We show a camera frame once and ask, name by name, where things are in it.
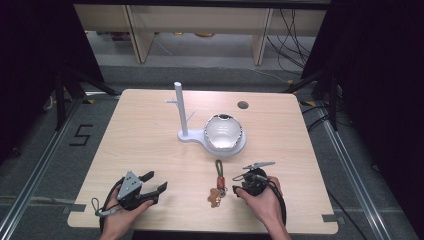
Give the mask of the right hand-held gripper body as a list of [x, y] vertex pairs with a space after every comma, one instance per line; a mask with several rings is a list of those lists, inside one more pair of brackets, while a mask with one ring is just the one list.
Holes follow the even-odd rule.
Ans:
[[257, 162], [244, 167], [246, 173], [233, 178], [233, 181], [240, 181], [241, 185], [233, 185], [233, 193], [238, 196], [237, 190], [243, 189], [252, 196], [260, 195], [267, 187], [272, 187], [271, 181], [268, 179], [263, 167], [274, 165], [274, 161]]

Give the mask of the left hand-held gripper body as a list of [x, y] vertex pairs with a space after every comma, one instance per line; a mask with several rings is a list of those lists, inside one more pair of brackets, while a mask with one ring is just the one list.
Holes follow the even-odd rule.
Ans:
[[149, 200], [152, 200], [154, 204], [157, 203], [157, 198], [143, 198], [141, 189], [144, 183], [141, 182], [138, 177], [139, 176], [136, 176], [132, 171], [128, 171], [123, 178], [121, 188], [118, 192], [117, 200], [120, 206], [125, 210], [134, 210]]

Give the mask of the keychain with brown bear charm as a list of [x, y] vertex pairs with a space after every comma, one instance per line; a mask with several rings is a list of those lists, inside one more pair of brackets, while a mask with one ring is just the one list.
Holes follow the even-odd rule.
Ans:
[[215, 161], [215, 168], [217, 171], [216, 187], [210, 189], [209, 196], [207, 198], [212, 208], [220, 206], [221, 200], [226, 196], [227, 192], [223, 163], [220, 159]]

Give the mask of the white hanger stand with dish base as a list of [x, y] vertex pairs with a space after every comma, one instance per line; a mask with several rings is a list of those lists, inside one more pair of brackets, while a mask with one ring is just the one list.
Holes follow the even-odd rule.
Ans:
[[205, 127], [205, 125], [201, 129], [190, 129], [188, 127], [188, 118], [186, 116], [186, 111], [185, 111], [185, 101], [184, 101], [184, 96], [183, 96], [182, 84], [180, 82], [175, 82], [174, 83], [174, 89], [175, 89], [176, 98], [172, 99], [172, 100], [167, 100], [167, 103], [173, 103], [177, 106], [180, 124], [181, 124], [181, 130], [178, 132], [178, 138], [181, 142], [185, 142], [185, 143], [196, 142], [196, 143], [199, 143], [210, 154], [212, 154], [216, 157], [222, 157], [222, 158], [233, 157], [243, 150], [243, 148], [244, 148], [244, 146], [247, 142], [247, 137], [246, 137], [244, 129], [243, 129], [241, 141], [239, 142], [239, 144], [234, 149], [232, 149], [230, 151], [213, 150], [206, 143], [205, 138], [204, 138], [204, 127]]

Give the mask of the person's right hand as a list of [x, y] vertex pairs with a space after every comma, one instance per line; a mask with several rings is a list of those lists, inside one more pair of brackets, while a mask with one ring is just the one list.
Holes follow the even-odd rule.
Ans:
[[236, 194], [246, 201], [256, 218], [268, 230], [284, 226], [279, 200], [270, 187], [266, 187], [258, 196], [252, 196], [241, 188], [236, 190]]

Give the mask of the person's left hand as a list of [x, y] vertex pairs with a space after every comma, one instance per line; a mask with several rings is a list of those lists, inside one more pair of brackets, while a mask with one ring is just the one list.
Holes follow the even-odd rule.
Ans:
[[150, 206], [153, 205], [153, 201], [149, 200], [141, 204], [134, 210], [117, 210], [115, 213], [108, 215], [104, 220], [104, 230], [129, 230], [133, 222], [143, 214]]

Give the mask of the black metal stand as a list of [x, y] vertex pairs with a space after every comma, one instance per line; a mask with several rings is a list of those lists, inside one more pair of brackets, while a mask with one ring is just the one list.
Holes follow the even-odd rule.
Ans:
[[283, 93], [294, 93], [297, 90], [315, 82], [316, 85], [312, 90], [311, 96], [315, 100], [323, 100], [325, 97], [328, 97], [329, 100], [329, 112], [328, 119], [330, 125], [334, 131], [338, 130], [336, 123], [336, 109], [337, 109], [337, 78], [333, 72], [325, 67], [321, 70], [318, 70], [316, 73], [309, 75], [308, 77], [302, 79], [295, 85], [290, 86], [288, 89], [283, 90]]
[[120, 93], [104, 83], [103, 77], [96, 79], [81, 71], [69, 66], [61, 67], [55, 76], [55, 94], [57, 108], [56, 129], [59, 130], [67, 119], [67, 110], [65, 107], [65, 92], [68, 92], [72, 99], [82, 100], [87, 96], [81, 86], [81, 82], [88, 83], [91, 86], [101, 90], [110, 96], [119, 96]]

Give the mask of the black curtain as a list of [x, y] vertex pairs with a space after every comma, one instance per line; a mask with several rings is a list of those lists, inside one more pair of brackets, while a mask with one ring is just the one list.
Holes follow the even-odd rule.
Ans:
[[424, 240], [424, 0], [330, 0], [304, 69], [335, 57], [318, 90], [342, 99], [392, 193]]
[[0, 0], [0, 164], [67, 69], [103, 80], [74, 1]]

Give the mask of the beige wooden bench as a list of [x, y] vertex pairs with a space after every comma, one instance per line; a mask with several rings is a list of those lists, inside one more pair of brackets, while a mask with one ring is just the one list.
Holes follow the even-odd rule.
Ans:
[[[146, 61], [155, 33], [181, 32], [248, 35], [254, 63], [260, 65], [268, 35], [291, 32], [315, 37], [326, 14], [324, 10], [96, 4], [76, 4], [74, 9], [87, 31], [127, 32], [139, 63]], [[294, 20], [290, 30], [283, 26], [289, 19]]]

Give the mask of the aluminium floor rail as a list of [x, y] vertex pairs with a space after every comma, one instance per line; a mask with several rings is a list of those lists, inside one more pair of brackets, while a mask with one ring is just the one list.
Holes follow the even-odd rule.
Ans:
[[375, 240], [419, 240], [394, 195], [353, 128], [341, 125], [335, 130], [330, 111], [317, 102], [320, 126], [325, 129]]
[[59, 127], [54, 128], [42, 155], [38, 158], [34, 168], [25, 179], [25, 184], [19, 193], [13, 198], [7, 214], [0, 222], [0, 240], [9, 240], [13, 235], [13, 232], [19, 224], [35, 190], [39, 186], [45, 172], [52, 162], [53, 156], [68, 130], [70, 121], [82, 102], [83, 99], [78, 98], [70, 101], [68, 108], [65, 110], [65, 117], [62, 120], [62, 123]]

